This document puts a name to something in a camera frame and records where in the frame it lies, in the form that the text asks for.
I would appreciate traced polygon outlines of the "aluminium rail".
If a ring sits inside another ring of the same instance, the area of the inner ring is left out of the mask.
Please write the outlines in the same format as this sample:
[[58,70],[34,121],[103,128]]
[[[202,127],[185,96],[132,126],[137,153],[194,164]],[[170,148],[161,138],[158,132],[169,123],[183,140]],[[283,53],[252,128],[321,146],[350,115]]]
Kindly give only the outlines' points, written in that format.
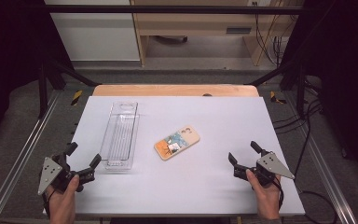
[[31,106],[31,102],[15,94],[15,102],[0,124],[0,214],[15,188],[22,171],[32,155],[54,110],[61,91],[53,91],[47,110],[38,114],[21,112],[17,105]]
[[309,118],[306,118],[306,123],[299,128],[306,138],[305,146],[309,150],[312,161],[318,171],[320,178],[324,184],[326,192],[330,201],[337,213],[342,224],[357,224],[357,220],[347,203],[347,200],[338,185],[330,167],[326,163],[315,139],[311,134],[311,126]]

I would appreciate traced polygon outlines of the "clear plastic packaging tray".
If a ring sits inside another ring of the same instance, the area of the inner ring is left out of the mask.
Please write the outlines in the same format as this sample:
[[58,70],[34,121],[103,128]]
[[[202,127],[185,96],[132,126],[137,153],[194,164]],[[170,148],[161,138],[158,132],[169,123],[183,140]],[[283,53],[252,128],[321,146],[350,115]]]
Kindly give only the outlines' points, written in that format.
[[108,172],[132,168],[139,118],[137,102],[112,103],[100,149],[103,167]]

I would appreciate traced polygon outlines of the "cream patterned phone case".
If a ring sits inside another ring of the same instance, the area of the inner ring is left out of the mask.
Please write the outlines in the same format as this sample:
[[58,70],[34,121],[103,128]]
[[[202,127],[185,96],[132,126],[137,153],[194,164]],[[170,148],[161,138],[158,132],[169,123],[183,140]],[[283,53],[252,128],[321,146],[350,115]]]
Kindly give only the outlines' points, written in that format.
[[164,161],[197,144],[200,140],[198,132],[190,125],[169,134],[156,142],[154,149]]

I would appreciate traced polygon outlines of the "black frame strut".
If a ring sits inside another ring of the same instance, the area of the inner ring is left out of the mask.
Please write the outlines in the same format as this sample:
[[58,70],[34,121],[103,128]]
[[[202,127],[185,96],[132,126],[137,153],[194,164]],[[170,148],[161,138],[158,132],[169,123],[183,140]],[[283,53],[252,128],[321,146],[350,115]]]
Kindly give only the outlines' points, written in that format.
[[86,77],[81,76],[73,68],[58,63],[55,60],[43,61],[37,69],[38,74],[38,87],[39,87],[39,115],[41,119],[48,111],[48,92],[47,92],[47,80],[53,86],[54,90],[62,90],[66,82],[62,78],[62,74],[69,75],[74,79],[86,84],[90,87],[97,87],[98,83],[94,82]]
[[251,86],[258,87],[264,82],[276,77],[277,75],[283,75],[280,87],[283,91],[291,90],[296,84],[296,112],[303,119],[305,118],[304,112],[304,94],[305,94],[305,79],[306,76],[303,72],[302,62],[297,60],[290,60],[284,64],[281,64],[278,68],[267,73],[266,75],[250,82]]

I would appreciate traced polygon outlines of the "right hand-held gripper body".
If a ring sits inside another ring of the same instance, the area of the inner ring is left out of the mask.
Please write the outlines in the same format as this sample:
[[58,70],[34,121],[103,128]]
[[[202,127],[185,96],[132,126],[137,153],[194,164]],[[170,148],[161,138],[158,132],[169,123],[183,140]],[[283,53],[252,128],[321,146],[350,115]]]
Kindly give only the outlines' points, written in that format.
[[233,159],[234,176],[247,181],[246,171],[250,170],[254,173],[259,184],[262,187],[268,187],[274,182],[276,175],[294,179],[295,175],[279,160],[274,152],[264,154],[256,161],[255,167],[246,167],[238,164]]

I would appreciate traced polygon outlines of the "grey desk label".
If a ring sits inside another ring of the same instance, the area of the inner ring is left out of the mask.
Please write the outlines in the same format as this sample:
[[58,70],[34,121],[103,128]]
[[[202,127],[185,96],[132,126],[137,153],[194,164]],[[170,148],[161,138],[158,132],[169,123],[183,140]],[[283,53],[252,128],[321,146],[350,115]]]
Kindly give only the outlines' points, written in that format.
[[228,27],[227,35],[248,35],[252,32],[252,27]]

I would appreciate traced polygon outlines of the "white cabinet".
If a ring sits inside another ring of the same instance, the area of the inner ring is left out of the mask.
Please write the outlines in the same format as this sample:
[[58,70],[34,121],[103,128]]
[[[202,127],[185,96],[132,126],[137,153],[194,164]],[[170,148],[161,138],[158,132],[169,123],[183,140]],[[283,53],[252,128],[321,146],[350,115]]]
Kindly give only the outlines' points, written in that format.
[[74,62],[139,61],[130,13],[51,13]]

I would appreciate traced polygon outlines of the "light wooden desk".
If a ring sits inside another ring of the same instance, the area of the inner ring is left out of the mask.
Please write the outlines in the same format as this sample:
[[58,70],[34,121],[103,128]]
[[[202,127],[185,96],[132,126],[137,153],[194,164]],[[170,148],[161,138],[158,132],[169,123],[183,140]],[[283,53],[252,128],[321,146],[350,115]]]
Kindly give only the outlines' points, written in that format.
[[[133,6],[215,6],[215,7],[301,7],[305,0],[130,0]],[[134,13],[135,33],[141,63],[145,63],[151,36],[192,36],[226,34],[228,27],[252,27],[243,38],[255,66],[266,57],[271,39],[291,35],[297,16],[241,14],[147,14]]]

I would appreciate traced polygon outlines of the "person's right hand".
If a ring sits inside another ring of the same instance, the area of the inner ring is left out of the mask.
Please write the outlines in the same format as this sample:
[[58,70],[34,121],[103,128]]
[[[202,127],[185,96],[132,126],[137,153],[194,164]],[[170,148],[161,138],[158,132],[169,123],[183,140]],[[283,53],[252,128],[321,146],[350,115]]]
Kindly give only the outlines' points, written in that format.
[[257,214],[264,220],[277,220],[280,218],[279,214],[279,198],[280,190],[271,185],[268,188],[263,188],[255,174],[247,170],[247,179],[252,188],[254,189],[256,202],[257,202]]

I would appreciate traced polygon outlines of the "light wooden table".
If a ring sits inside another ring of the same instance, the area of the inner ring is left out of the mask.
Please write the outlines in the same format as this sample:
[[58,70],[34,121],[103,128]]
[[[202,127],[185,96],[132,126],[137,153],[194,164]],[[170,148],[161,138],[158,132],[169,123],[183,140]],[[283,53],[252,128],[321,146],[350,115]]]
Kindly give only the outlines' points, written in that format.
[[99,85],[93,96],[239,96],[258,97],[252,85],[232,84],[115,84]]

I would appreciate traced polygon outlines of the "person's left hand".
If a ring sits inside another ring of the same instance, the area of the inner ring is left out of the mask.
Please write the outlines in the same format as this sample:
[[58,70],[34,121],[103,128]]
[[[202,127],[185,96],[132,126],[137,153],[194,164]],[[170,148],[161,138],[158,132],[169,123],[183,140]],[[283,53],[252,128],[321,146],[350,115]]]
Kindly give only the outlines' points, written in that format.
[[76,218],[76,189],[79,185],[79,176],[75,175],[69,182],[64,193],[59,193],[52,186],[48,186],[49,220]]

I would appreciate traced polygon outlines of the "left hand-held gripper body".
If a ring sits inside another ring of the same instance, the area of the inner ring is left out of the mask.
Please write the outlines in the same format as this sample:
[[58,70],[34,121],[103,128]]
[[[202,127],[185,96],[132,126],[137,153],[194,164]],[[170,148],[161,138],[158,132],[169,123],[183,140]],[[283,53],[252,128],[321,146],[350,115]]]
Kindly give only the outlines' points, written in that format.
[[37,190],[38,195],[45,193],[48,186],[52,186],[59,192],[65,192],[69,182],[75,175],[79,175],[77,192],[81,192],[84,189],[84,184],[95,180],[95,169],[88,167],[80,171],[74,171],[66,159],[67,156],[64,156],[63,153],[44,159]]

